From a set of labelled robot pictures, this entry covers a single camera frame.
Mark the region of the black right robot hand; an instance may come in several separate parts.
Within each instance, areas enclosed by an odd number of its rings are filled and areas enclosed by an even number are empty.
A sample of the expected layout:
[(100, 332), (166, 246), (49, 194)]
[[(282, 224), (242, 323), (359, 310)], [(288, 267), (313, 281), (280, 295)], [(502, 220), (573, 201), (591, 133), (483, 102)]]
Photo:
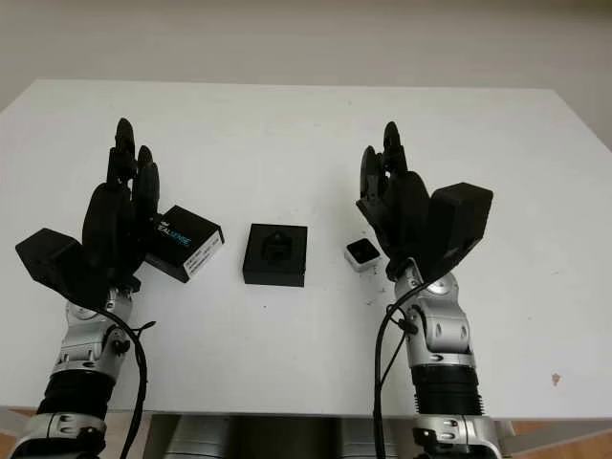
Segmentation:
[(385, 271), (389, 280), (398, 280), (411, 266), (424, 282), (434, 280), (424, 259), (428, 206), (425, 183), (408, 169), (398, 127), (391, 121), (383, 131), (383, 151), (368, 146), (362, 154), (357, 201), (388, 257)]

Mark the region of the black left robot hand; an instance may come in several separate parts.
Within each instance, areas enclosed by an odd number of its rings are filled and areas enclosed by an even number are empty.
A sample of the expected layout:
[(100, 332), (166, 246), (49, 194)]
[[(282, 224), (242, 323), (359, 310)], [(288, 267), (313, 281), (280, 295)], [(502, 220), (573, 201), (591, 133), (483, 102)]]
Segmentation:
[(148, 251), (159, 199), (159, 170), (152, 153), (145, 145), (136, 146), (132, 124), (121, 118), (106, 180), (92, 194), (82, 229), (89, 264), (113, 288), (140, 289), (135, 272)]

